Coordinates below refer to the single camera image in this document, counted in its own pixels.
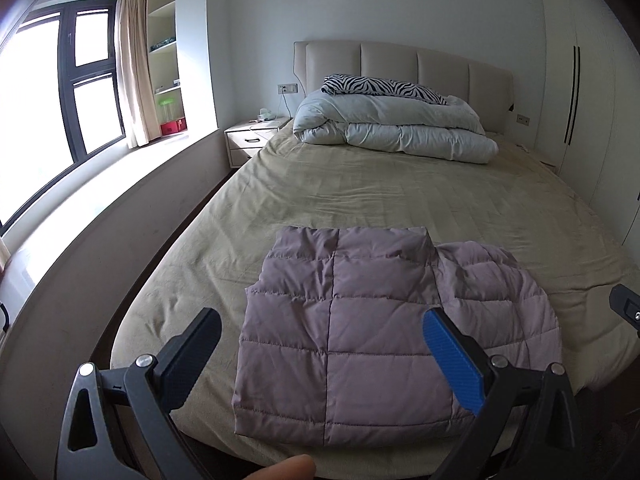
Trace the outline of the operator hand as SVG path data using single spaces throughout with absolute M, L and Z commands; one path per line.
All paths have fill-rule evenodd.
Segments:
M 308 454 L 300 454 L 259 469 L 245 480 L 314 480 L 317 466 Z

